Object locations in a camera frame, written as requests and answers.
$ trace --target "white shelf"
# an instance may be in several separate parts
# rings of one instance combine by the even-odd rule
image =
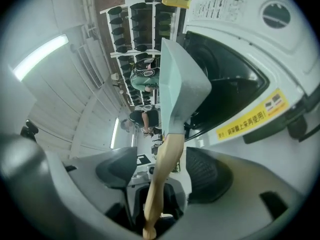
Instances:
[[[131,17],[132,17],[132,11],[131,11],[130,6],[128,6],[128,21],[129,21],[129,28],[130,28],[131,45],[132,45],[132,49],[134,49],[134,48],[136,48],[136,44],[134,41],[134,31],[132,30],[133,24],[132,24]]]
[[[176,11],[172,14],[172,17],[171,17],[170,40],[173,40],[173,41],[177,40],[180,11],[181,11],[181,8],[177,7]]]
[[[152,97],[150,97],[151,105],[156,105],[160,103],[159,96],[158,96],[158,89],[154,89],[152,93]]]
[[[135,50],[136,48],[136,44],[134,42],[134,31],[132,30],[133,28],[133,21],[131,20],[131,17],[132,17],[132,9],[130,8],[130,6],[132,6],[132,4],[122,4],[122,5],[118,5],[120,7],[122,7],[123,9],[127,8],[128,10],[128,21],[129,21],[129,31],[130,31],[130,38],[131,38],[131,45],[132,45],[132,50],[128,50],[126,53],[121,53],[121,52],[117,52],[116,51],[116,46],[114,44],[115,42],[115,39],[114,39],[114,36],[111,34],[112,32],[112,26],[110,24],[110,16],[108,14],[108,11],[111,10],[112,8],[114,7],[117,7],[117,6],[114,6],[112,8],[109,8],[109,9],[105,9],[105,10],[102,10],[100,11],[100,14],[106,14],[106,18],[107,18],[107,24],[108,24],[108,27],[109,27],[109,32],[110,32],[110,37],[111,37],[111,40],[112,40],[112,45],[113,45],[113,48],[114,48],[114,51],[115,52],[111,52],[110,53],[110,56],[111,58],[117,58],[117,63],[118,63],[118,66],[119,66],[119,69],[120,69],[120,72],[121,72],[121,76],[124,80],[124,84],[125,84],[125,87],[126,87],[126,90],[128,92],[128,95],[130,97],[130,100],[131,100],[131,106],[134,106],[133,104],[133,100],[131,98],[131,95],[130,95],[130,92],[129,92],[129,89],[128,89],[128,85],[127,83],[125,82],[125,77],[123,75],[123,71],[122,71],[122,68],[121,68],[121,64],[120,64],[120,61],[118,60],[118,57],[119,56],[133,56],[133,60],[134,62],[136,63],[137,62],[137,58],[136,56],[139,55],[139,54],[143,54],[143,53],[147,53],[148,55],[152,55],[153,57],[155,55],[161,55],[161,51],[159,50],[156,50],[154,49],[155,46],[156,46],[156,42],[155,42],[155,38],[156,38],[156,4],[159,4],[159,2],[147,2],[146,3],[147,5],[152,5],[152,49],[147,49],[146,51],[137,51]],[[179,26],[179,18],[180,18],[180,11],[181,9],[179,7],[176,8],[176,11],[172,14],[172,17],[171,17],[171,29],[170,29],[170,40],[173,40],[173,41],[176,41],[177,40],[177,34],[178,34],[178,26]],[[150,101],[151,101],[151,104],[154,104],[155,103],[155,95],[157,95],[157,91],[153,91],[153,96],[150,97]],[[140,91],[140,96],[141,96],[141,100],[142,100],[142,104],[144,105],[145,102],[144,102],[144,99],[143,99],[143,94],[142,94],[142,91]]]
[[[131,98],[131,94],[130,94],[130,91],[129,91],[129,89],[128,89],[128,85],[127,85],[127,83],[126,83],[126,79],[125,79],[125,77],[124,77],[124,72],[122,71],[120,61],[117,59],[116,62],[118,63],[119,70],[120,70],[120,72],[121,72],[121,76],[122,76],[122,79],[123,79],[123,83],[124,83],[125,88],[126,88],[126,90],[127,90],[127,94],[129,95],[129,98],[130,98],[130,100],[131,100],[130,106],[134,106],[134,101],[133,101],[132,98]]]
[[[145,102],[144,102],[144,97],[142,96],[142,91],[140,91],[140,96],[141,96],[141,100],[142,100],[142,105],[144,105]]]
[[[128,50],[126,53],[121,52],[111,52],[110,57],[111,58],[118,58],[119,56],[136,56],[139,54],[147,53],[149,55],[161,55],[161,51],[156,49],[147,49],[146,51],[138,51],[138,50]]]
[[[156,46],[156,3],[152,4],[152,48]]]

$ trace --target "warning sticker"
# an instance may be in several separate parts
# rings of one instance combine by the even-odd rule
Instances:
[[[280,89],[247,114],[216,130],[218,140],[225,140],[256,128],[288,108],[289,104]]]
[[[204,0],[195,4],[192,15],[195,20],[239,23],[248,0]]]

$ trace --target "person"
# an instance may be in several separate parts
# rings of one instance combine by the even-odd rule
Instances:
[[[124,119],[120,123],[123,130],[129,132],[130,127],[137,125],[144,128],[143,133],[151,133],[151,128],[161,129],[161,112],[154,105],[139,105],[130,113],[128,119]]]
[[[130,75],[133,88],[142,92],[153,92],[159,85],[160,71],[156,58],[145,58],[134,64]]]

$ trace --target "black shirt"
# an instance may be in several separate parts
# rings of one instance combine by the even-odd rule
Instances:
[[[144,127],[144,120],[142,119],[142,111],[133,111],[129,115],[130,121],[132,121],[134,124],[139,125],[139,127]],[[158,111],[157,110],[151,110],[146,112],[149,118],[149,127],[155,127],[159,125],[159,118],[158,118]]]

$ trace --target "fluorescent light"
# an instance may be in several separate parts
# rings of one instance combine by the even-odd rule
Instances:
[[[118,124],[119,124],[119,118],[115,120],[115,125],[113,129],[113,134],[112,134],[112,139],[111,139],[111,145],[110,148],[113,149],[115,146],[115,139],[116,139],[116,134],[117,134],[117,129],[118,129]]]
[[[37,65],[43,58],[69,42],[65,34],[60,35],[30,53],[18,66],[13,70],[15,76],[22,81],[24,77]]]

